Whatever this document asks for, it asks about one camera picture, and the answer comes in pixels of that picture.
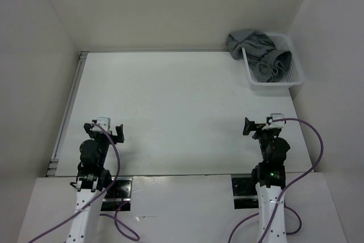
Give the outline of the grey shorts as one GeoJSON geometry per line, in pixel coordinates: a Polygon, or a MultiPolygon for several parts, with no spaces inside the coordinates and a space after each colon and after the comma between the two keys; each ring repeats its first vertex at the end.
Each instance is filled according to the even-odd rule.
{"type": "Polygon", "coordinates": [[[225,44],[235,60],[242,59],[242,51],[245,51],[248,65],[258,82],[279,82],[291,67],[291,51],[277,49],[268,35],[259,30],[231,32],[225,44]]]}

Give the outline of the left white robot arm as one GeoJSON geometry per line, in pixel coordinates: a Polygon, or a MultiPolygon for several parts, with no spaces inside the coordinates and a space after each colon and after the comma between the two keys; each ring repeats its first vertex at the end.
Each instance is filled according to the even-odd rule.
{"type": "Polygon", "coordinates": [[[86,123],[89,139],[80,145],[80,163],[76,177],[76,208],[67,242],[93,242],[103,198],[111,195],[114,184],[111,173],[104,167],[109,146],[124,143],[123,126],[114,135],[111,119],[99,117],[86,123]]]}

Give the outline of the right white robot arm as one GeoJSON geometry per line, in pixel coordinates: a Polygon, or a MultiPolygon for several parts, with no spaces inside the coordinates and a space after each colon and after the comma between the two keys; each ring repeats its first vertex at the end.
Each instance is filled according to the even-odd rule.
{"type": "Polygon", "coordinates": [[[279,137],[285,122],[283,114],[270,114],[265,123],[245,118],[243,135],[253,132],[252,139],[259,142],[262,161],[252,170],[250,189],[258,195],[259,242],[287,242],[284,219],[284,193],[286,172],[284,161],[290,149],[288,142],[279,137]]]}

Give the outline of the white plastic basket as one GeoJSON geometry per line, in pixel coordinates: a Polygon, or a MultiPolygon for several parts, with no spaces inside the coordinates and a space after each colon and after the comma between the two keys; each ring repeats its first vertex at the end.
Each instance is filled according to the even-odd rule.
{"type": "Polygon", "coordinates": [[[294,49],[291,39],[284,34],[276,32],[267,32],[267,36],[274,42],[278,50],[288,50],[292,54],[291,66],[289,71],[283,75],[283,78],[277,83],[263,83],[259,82],[253,75],[252,69],[249,67],[246,51],[242,48],[243,61],[247,70],[247,78],[249,81],[250,89],[255,92],[280,92],[281,90],[288,90],[289,88],[301,85],[304,82],[304,72],[301,62],[294,49]]]}

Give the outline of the aluminium table edge rail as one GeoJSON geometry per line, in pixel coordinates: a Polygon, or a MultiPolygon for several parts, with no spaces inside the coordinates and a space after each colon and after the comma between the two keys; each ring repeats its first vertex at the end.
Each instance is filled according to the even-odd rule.
{"type": "Polygon", "coordinates": [[[69,125],[69,120],[71,118],[72,109],[73,109],[73,106],[75,103],[78,87],[80,84],[81,76],[82,76],[82,73],[84,70],[84,66],[85,66],[85,62],[86,62],[88,53],[89,53],[89,51],[82,51],[80,53],[75,76],[73,78],[71,90],[69,92],[69,96],[68,96],[68,100],[67,100],[66,107],[64,110],[63,118],[62,118],[60,128],[59,128],[59,131],[57,134],[55,145],[53,147],[53,152],[52,152],[51,158],[49,160],[49,164],[47,166],[47,172],[45,174],[45,177],[55,177],[55,175],[56,175],[56,170],[57,170],[57,166],[59,163],[59,156],[60,156],[62,146],[64,143],[64,138],[65,138],[66,131],[67,131],[67,128],[69,125]]]}

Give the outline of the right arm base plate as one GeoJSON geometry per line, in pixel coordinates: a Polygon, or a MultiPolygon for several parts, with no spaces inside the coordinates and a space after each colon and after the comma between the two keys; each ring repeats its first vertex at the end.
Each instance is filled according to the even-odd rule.
{"type": "Polygon", "coordinates": [[[234,209],[258,208],[258,196],[250,176],[232,176],[234,209]]]}

